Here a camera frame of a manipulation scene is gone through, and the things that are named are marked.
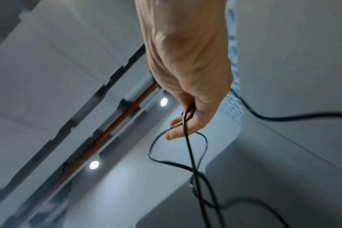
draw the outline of blue patterned fabric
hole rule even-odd
[[[234,81],[231,85],[238,94],[240,94],[240,78],[239,78],[239,67],[238,67],[238,50],[236,43],[236,17],[235,17],[235,6],[236,0],[228,0],[226,4],[226,25],[227,33],[229,36],[229,59],[231,61],[231,72],[234,76]],[[229,93],[223,102],[221,103],[220,109],[227,116],[233,120],[241,123],[242,116],[244,114],[239,100]]]

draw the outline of ceiling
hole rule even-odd
[[[152,84],[142,44],[133,1],[0,0],[0,227]],[[70,185],[28,226],[57,222]]]

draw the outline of led light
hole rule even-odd
[[[162,107],[164,107],[164,106],[167,105],[167,98],[166,98],[166,97],[164,97],[164,98],[161,100],[160,105],[161,105]]]
[[[89,165],[90,169],[97,169],[98,165],[99,165],[99,161],[93,161],[91,162],[91,164]]]

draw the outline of hand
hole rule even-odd
[[[227,95],[232,74],[224,18],[226,0],[135,0],[150,70],[186,110],[188,133],[204,128]],[[173,119],[170,126],[182,122]],[[165,135],[183,137],[182,126]]]

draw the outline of power cord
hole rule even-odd
[[[236,98],[238,98],[241,101],[241,103],[245,106],[245,108],[251,114],[253,114],[255,117],[262,119],[262,120],[265,120],[265,121],[288,122],[288,121],[301,121],[301,120],[316,119],[316,118],[342,118],[342,112],[318,112],[318,113],[308,113],[308,114],[303,114],[303,115],[285,116],[285,117],[266,117],[266,116],[262,116],[262,115],[258,114],[257,112],[255,112],[250,107],[250,105],[248,105],[248,103],[242,97],[240,97],[233,89],[231,89],[230,91],[231,91],[231,93],[234,94],[234,96]],[[216,211],[216,214],[218,216],[218,221],[219,221],[221,227],[226,228],[226,223],[225,223],[225,220],[223,218],[221,209],[227,209],[227,208],[230,208],[236,204],[252,204],[252,205],[262,207],[262,208],[266,209],[267,211],[269,211],[272,215],[274,215],[285,228],[290,228],[290,226],[284,220],[284,218],[274,208],[272,208],[269,204],[263,202],[262,200],[252,198],[252,197],[238,196],[238,197],[231,198],[230,200],[228,200],[224,204],[220,205],[218,203],[218,200],[216,198],[216,194],[215,194],[209,180],[206,178],[206,176],[203,173],[198,171],[200,163],[201,163],[201,161],[202,161],[202,159],[203,159],[203,157],[207,151],[207,148],[208,148],[207,138],[205,135],[203,135],[199,132],[196,132],[196,134],[203,137],[205,142],[206,142],[205,150],[204,150],[203,154],[201,155],[201,157],[198,161],[198,164],[196,166],[194,155],[192,153],[192,149],[191,149],[191,145],[190,145],[189,135],[187,133],[186,123],[192,118],[195,110],[196,110],[195,105],[190,106],[183,116],[183,122],[182,123],[163,131],[154,139],[154,141],[152,142],[152,144],[150,146],[148,158],[154,162],[178,167],[178,168],[192,172],[192,176],[189,179],[189,185],[192,187],[193,194],[198,198],[199,206],[201,209],[202,217],[203,217],[203,220],[205,222],[206,228],[212,228],[209,216],[208,216],[207,211],[206,211],[206,207],[212,208]],[[179,164],[176,162],[171,162],[171,161],[166,161],[166,160],[158,160],[158,159],[155,159],[154,157],[152,157],[152,149],[153,149],[155,143],[157,142],[157,140],[162,135],[164,135],[166,132],[168,132],[169,130],[171,130],[175,127],[181,126],[181,125],[183,126],[183,132],[185,135],[185,139],[186,139],[186,143],[187,143],[192,167],[189,167],[189,166],[186,166],[183,164]],[[206,185],[206,187],[207,187],[207,189],[211,195],[212,202],[209,202],[203,198],[199,178],[201,178],[204,181],[204,183],[205,183],[205,185]]]

